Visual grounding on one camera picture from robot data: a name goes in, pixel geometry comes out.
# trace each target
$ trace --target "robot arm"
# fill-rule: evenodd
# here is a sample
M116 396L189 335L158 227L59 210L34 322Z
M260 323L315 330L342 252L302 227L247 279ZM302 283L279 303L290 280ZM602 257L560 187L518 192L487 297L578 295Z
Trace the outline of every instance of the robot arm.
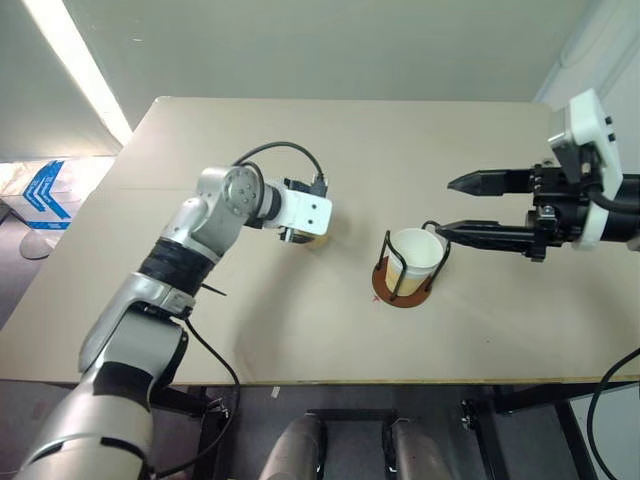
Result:
M196 195L180 206L87 335L82 379L50 415L17 478L146 478L149 399L172 381L187 347L173 319L190 315L200 285L242 226L284 227L286 241L324 234L331 202L323 198L324 179L318 183L324 187L313 195L304 190L317 188L265 182L247 166L206 169Z
M628 242L629 249L640 250L640 175L621 173L611 124L592 90L573 98L552 119L549 143L560 167L481 170L448 185L475 196L533 193L526 225L465 220L438 233L462 245L520 252L538 262L547 247L565 242L581 250L600 240Z

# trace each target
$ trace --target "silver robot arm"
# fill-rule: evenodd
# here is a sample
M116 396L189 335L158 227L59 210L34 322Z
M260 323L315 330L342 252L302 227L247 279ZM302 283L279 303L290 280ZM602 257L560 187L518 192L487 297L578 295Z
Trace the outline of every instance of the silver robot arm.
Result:
M51 414L16 478L145 478L149 399L171 383L187 347L172 319L190 315L200 285L243 225L284 227L284 240L326 232L331 202L295 185L304 184L264 182L246 166L202 172L196 196L180 206L87 335L81 381Z

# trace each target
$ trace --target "beige table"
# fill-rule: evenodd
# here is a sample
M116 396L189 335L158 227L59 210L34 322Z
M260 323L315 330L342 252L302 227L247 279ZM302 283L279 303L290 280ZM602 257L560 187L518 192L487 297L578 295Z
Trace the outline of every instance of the beige table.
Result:
M517 254L454 247L431 298L400 310L370 284L384 231L432 218L521 224L530 196L446 190L481 168L526 168L551 152L540 105L158 100L0 331L0 378L76 381L82 339L200 171L292 140L330 181L331 239L319 251L245 229L198 293L194 324L253 382L494 382L594 379L640 341L640 256L623 245ZM308 179L297 152L256 160ZM621 373L640 372L636 362ZM195 341L180 383L229 378Z

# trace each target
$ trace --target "black wire cup holder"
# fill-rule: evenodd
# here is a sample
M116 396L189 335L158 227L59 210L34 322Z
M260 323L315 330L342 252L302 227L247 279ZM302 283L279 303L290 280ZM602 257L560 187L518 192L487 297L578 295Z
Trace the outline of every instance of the black wire cup holder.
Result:
M422 228L423 230L426 230L428 226L434 227L434 233L435 233L435 228L439 227L440 224L433 220L427 220L422 224L422 227L420 228ZM393 288L393 291L389 290L389 287L387 286L385 281L385 276L386 276L388 262L389 262L389 256L387 255L385 257L384 255L385 252L387 251L387 248L391 250L391 252L400 260L400 263L402 264L402 271L400 272L398 281L396 282L396 285ZM387 230L384 234L384 241L382 242L382 249L380 250L380 257L378 258L378 263L376 263L373 269L372 277L371 277L373 288L377 293L378 297L381 300L388 303L389 305L402 307L402 308L415 307L417 305L420 305L429 297L433 284L436 278L438 278L438 275L442 271L442 268L444 267L445 263L447 262L447 259L449 258L450 253L451 253L451 242L449 240L445 240L444 255L442 256L442 260L440 261L440 263L438 264L434 272L431 275L429 275L424 280L424 282L420 284L420 286L418 286L418 288L414 293L407 296L399 296L398 291L400 290L400 287L402 286L402 282L405 280L405 276L407 274L407 261L391 243L391 231Z

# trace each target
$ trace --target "white paper cup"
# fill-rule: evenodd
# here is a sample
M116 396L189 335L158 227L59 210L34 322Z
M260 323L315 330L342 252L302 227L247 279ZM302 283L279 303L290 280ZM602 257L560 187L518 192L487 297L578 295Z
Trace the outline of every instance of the white paper cup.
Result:
M407 271L398 290L398 296L406 297L415 292L420 284L438 267L444 256L442 243L433 233L422 228L405 228L391 235L391 245L407 262ZM396 288L402 262L389 251L389 262L385 283L393 292Z

